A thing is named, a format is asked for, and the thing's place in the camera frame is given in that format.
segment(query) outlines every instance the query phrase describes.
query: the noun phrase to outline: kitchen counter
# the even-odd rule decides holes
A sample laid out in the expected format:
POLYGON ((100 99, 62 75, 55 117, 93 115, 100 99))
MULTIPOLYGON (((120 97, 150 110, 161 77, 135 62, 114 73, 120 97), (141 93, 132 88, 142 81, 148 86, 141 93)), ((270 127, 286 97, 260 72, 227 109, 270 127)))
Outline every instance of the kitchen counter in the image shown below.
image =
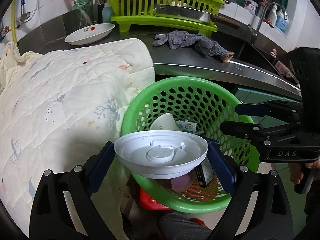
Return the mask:
MULTIPOLYGON (((222 63, 217 58, 204 55, 193 48, 178 48, 173 50, 169 48, 168 44, 159 47, 151 46, 155 33, 167 34, 172 29, 133 25, 129 32, 120 33, 118 30, 116 26, 107 37, 93 45, 137 38, 142 40, 147 46, 154 62, 156 74, 194 76, 212 81, 222 81, 301 100, 300 91, 294 85, 257 66, 236 59, 222 63)), ((36 52, 45 54, 53 50, 74 48, 77 47, 65 43, 64 39, 60 39, 46 44, 36 52)))

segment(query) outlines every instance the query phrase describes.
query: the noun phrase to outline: faucet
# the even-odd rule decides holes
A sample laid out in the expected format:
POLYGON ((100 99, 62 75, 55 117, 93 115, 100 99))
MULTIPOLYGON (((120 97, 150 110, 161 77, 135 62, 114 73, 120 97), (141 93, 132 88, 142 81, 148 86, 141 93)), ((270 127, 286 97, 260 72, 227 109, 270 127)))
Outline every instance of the faucet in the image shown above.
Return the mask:
POLYGON ((21 0, 21 15, 20 15, 20 18, 17 20, 17 28, 19 28, 22 24, 26 23, 31 16, 29 12, 27 13, 24 12, 25 4, 26 4, 26 0, 21 0))
POLYGON ((262 15, 261 15, 261 18, 260 18, 260 20, 259 20, 257 29, 255 30, 254 28, 251 27, 250 24, 248 25, 249 30, 250 30, 250 32, 251 32, 251 44, 254 44, 255 41, 258 39, 258 33, 259 33, 259 31, 260 31, 260 28, 261 28, 263 19, 264 19, 264 17, 266 16, 266 13, 267 13, 269 7, 272 6, 272 5, 275 5, 275 4, 276 4, 276 5, 279 5, 279 6, 282 8, 283 18, 284 18, 285 20, 288 19, 287 11, 285 10, 285 8, 284 8, 284 6, 283 6, 282 4, 279 4, 279 3, 277 3, 276 1, 270 1, 270 2, 266 3, 266 5, 265 5, 264 8, 263 8, 262 15))
POLYGON ((4 40, 4 37, 9 32, 9 27, 4 27, 2 19, 0 19, 0 42, 4 40))

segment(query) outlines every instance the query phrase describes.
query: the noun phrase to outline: blue bottle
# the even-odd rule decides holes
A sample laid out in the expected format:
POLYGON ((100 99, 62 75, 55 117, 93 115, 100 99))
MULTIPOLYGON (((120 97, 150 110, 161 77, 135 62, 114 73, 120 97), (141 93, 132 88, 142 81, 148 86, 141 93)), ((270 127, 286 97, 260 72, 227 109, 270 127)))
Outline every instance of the blue bottle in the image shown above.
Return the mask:
POLYGON ((113 12, 113 9, 111 7, 111 4, 109 2, 106 2, 104 4, 104 8, 102 10, 102 22, 103 23, 113 23, 115 24, 115 22, 110 20, 110 17, 112 15, 114 15, 115 13, 113 12))

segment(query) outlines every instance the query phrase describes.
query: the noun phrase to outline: small packet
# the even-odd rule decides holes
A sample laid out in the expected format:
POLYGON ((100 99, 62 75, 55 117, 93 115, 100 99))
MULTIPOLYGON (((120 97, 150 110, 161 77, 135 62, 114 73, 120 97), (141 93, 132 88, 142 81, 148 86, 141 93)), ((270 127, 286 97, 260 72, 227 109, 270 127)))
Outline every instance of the small packet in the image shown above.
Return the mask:
POLYGON ((200 187, 207 187, 214 179, 214 172, 207 157, 203 162, 201 162, 201 164, 196 166, 195 171, 200 187))
POLYGON ((183 131, 188 133, 196 133, 197 123, 195 122, 184 122, 184 121, 176 121, 177 126, 183 131))

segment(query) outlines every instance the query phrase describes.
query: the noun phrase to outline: white blanket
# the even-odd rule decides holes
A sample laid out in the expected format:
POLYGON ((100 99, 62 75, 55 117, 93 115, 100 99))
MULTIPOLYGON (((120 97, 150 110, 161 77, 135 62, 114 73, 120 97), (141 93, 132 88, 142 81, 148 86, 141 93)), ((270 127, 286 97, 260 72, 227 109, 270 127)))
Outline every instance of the white blanket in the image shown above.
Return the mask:
MULTIPOLYGON (((27 236, 43 172, 70 171, 114 142, 131 100, 154 81, 152 59, 138 39, 44 56, 20 56, 7 44, 0 60, 0 198, 27 236)), ((92 196, 117 239, 126 238, 119 206, 128 176, 115 160, 92 196)), ((76 228, 85 233, 66 198, 76 228)))

